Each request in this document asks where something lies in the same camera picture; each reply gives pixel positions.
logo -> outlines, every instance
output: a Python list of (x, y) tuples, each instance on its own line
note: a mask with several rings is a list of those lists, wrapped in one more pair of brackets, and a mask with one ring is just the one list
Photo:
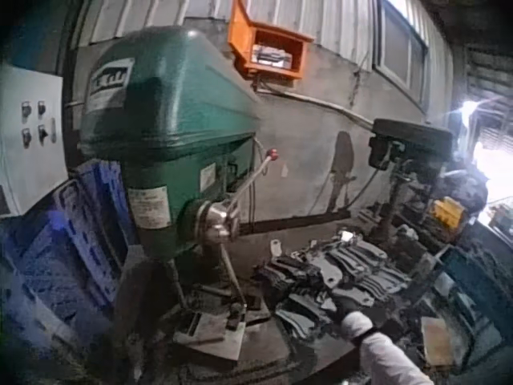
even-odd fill
[(105, 90), (122, 88), (128, 76), (128, 67), (107, 67), (103, 68), (91, 79), (90, 95)]

white cabinet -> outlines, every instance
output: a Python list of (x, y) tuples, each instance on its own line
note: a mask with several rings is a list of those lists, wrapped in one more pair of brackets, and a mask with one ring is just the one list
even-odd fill
[(0, 217), (26, 213), (67, 179), (63, 79), (0, 66)]

drill press head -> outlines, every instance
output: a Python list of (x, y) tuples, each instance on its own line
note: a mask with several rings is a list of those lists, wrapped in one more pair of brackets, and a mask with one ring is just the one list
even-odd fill
[(452, 133), (425, 124), (398, 120), (376, 119), (369, 146), (372, 148), (369, 166), (386, 170), (390, 161), (440, 160), (448, 161), (452, 153)]
[[(197, 30), (148, 28), (117, 41), (96, 63), (81, 149), (121, 163), (149, 257), (173, 258), (203, 231), (223, 241), (236, 233), (236, 207), (222, 213), (206, 202), (222, 201), (250, 173), (258, 108), (249, 86)], [(218, 233), (198, 229), (199, 221), (211, 221)]]

white sleeve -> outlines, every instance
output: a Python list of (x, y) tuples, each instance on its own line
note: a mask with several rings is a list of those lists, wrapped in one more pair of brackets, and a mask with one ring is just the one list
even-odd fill
[[(359, 311), (348, 314), (341, 324), (347, 339), (362, 335), (372, 326), (372, 321)], [(373, 385), (433, 385), (430, 378), (382, 333), (374, 333), (362, 341), (360, 360)]]

drill press handle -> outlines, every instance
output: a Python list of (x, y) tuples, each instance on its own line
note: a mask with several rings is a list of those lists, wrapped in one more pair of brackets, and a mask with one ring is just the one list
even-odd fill
[(265, 154), (264, 161), (258, 166), (258, 168), (253, 171), (253, 173), (244, 181), (244, 183), (235, 191), (233, 197), (230, 199), (230, 203), (228, 205), (227, 211), (230, 213), (236, 206), (238, 200), (244, 195), (245, 191), (249, 188), (249, 186), (255, 182), (257, 177), (265, 170), (267, 165), (270, 162), (278, 159), (278, 151), (275, 148), (271, 148)]

